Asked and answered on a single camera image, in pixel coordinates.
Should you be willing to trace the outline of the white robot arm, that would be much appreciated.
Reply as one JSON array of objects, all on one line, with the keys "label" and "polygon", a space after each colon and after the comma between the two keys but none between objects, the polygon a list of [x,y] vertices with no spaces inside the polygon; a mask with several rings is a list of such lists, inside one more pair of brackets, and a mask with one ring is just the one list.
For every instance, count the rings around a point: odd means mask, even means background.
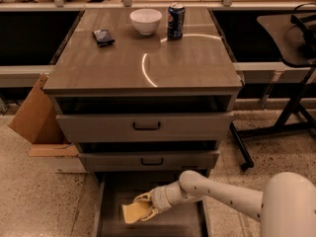
[{"label": "white robot arm", "polygon": [[274,175],[262,191],[215,182],[195,171],[179,180],[136,197],[146,204],[146,221],[171,207],[203,197],[221,203],[259,221],[261,237],[316,237],[316,187],[291,172]]}]

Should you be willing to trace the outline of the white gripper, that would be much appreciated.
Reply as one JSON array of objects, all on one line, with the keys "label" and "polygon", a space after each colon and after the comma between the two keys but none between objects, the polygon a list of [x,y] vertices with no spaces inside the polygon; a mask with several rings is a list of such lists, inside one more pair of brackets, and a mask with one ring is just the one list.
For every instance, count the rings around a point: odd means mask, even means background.
[{"label": "white gripper", "polygon": [[133,201],[152,202],[153,207],[150,207],[147,212],[140,217],[141,221],[147,221],[156,216],[158,213],[165,212],[172,207],[172,205],[168,201],[165,186],[157,187],[151,192],[141,194],[137,196]]}]

